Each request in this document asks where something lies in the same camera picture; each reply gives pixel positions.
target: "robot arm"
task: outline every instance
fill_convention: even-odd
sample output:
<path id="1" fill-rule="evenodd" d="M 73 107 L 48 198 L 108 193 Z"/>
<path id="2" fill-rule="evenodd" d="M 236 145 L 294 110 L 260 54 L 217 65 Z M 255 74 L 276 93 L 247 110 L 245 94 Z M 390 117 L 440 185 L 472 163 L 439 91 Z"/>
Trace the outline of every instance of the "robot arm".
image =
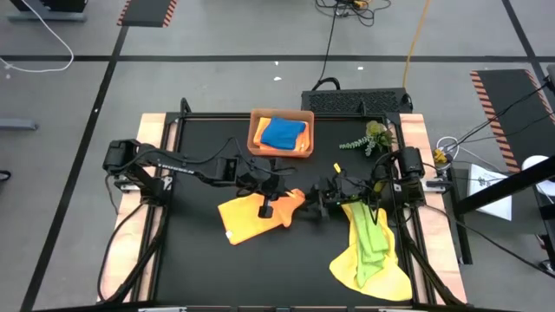
<path id="1" fill-rule="evenodd" d="M 284 179 L 276 173 L 277 159 L 253 157 L 218 157 L 202 160 L 159 149 L 137 140 L 114 140 L 110 142 L 102 168 L 109 175 L 123 175 L 139 187 L 141 199 L 150 205 L 165 205 L 169 191 L 161 178 L 151 177 L 146 166 L 157 166 L 171 172 L 181 172 L 198 178 L 215 187 L 236 186 L 238 196 L 254 192 L 264 195 L 260 217 L 270 218 L 270 201 L 286 196 Z"/>

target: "blue cloth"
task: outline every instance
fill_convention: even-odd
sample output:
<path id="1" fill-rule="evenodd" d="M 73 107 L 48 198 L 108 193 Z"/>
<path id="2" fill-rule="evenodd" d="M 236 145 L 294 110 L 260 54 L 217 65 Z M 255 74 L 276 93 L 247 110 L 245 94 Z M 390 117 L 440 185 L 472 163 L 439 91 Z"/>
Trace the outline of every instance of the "blue cloth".
<path id="1" fill-rule="evenodd" d="M 262 133 L 261 142 L 274 148 L 294 150 L 297 137 L 304 131 L 302 121 L 272 117 L 270 125 Z"/>

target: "orange basket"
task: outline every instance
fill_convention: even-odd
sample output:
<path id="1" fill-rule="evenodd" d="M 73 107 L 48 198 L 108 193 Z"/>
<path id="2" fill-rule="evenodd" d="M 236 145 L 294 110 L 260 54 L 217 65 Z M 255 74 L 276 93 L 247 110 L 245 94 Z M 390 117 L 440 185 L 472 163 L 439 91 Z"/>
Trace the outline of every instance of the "orange basket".
<path id="1" fill-rule="evenodd" d="M 257 132 L 260 118 L 281 117 L 287 120 L 305 121 L 309 124 L 310 145 L 304 152 L 286 150 L 265 150 L 260 149 L 254 144 L 254 135 Z M 251 124 L 249 125 L 249 137 L 246 146 L 253 155 L 257 156 L 279 156 L 279 157 L 298 157 L 307 158 L 314 151 L 314 113 L 295 109 L 269 109 L 255 108 L 251 111 Z"/>

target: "gray floor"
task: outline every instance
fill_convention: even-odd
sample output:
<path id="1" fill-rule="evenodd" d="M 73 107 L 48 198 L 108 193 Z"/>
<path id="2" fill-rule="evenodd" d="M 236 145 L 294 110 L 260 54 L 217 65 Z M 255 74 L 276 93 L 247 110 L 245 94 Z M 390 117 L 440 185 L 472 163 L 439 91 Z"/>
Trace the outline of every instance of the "gray floor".
<path id="1" fill-rule="evenodd" d="M 424 0 L 398 0 L 376 13 L 375 26 L 338 20 L 332 55 L 406 55 Z M 77 55 L 110 55 L 122 0 L 90 0 L 84 24 L 52 23 Z M 549 0 L 513 0 L 537 55 L 555 55 L 546 28 Z M 0 11 L 12 10 L 0 0 Z M 192 0 L 178 4 L 167 29 L 130 29 L 123 55 L 321 55 L 330 18 L 311 0 Z M 0 55 L 65 55 L 38 23 L 0 18 Z M 500 0 L 433 1 L 416 55 L 525 56 Z M 25 62 L 26 68 L 63 64 Z M 0 116 L 37 120 L 36 132 L 0 132 L 2 168 L 14 176 L 0 185 L 0 306 L 19 309 L 50 222 L 75 158 L 82 132 L 106 70 L 105 62 L 76 62 L 68 71 L 29 75 L 0 68 Z M 398 87 L 401 62 L 330 62 L 326 73 L 345 88 Z M 471 70 L 526 68 L 528 63 L 415 62 L 408 91 L 424 114 L 430 142 L 461 136 L 486 118 L 470 82 Z M 254 107 L 298 108 L 312 88 L 321 62 L 118 62 L 93 139 L 77 180 L 36 309 L 95 302 L 95 279 L 114 213 L 103 186 L 101 162 L 108 142 L 133 138 L 140 115 L 175 111 L 185 96 L 195 112 L 248 112 Z M 486 128 L 478 136 L 491 135 Z M 467 146 L 503 166 L 495 142 Z M 461 160 L 474 161 L 461 152 Z M 479 213 L 468 222 L 533 261 L 545 258 L 532 234 L 541 228 L 531 210 L 512 223 Z M 519 222 L 530 226 L 519 226 Z M 479 237 L 470 237 L 475 264 L 461 268 L 469 302 L 479 307 L 547 311 L 552 280 L 506 257 Z"/>

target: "green cloth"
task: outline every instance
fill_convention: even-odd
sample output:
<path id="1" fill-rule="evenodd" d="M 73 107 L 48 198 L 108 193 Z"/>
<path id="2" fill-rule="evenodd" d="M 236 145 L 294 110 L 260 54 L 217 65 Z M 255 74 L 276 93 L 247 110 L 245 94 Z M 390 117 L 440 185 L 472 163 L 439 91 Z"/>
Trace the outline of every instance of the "green cloth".
<path id="1" fill-rule="evenodd" d="M 358 239 L 356 241 L 356 283 L 362 288 L 366 281 L 383 268 L 385 253 L 389 249 L 379 223 L 374 223 L 368 206 L 362 202 L 350 204 L 355 220 Z"/>

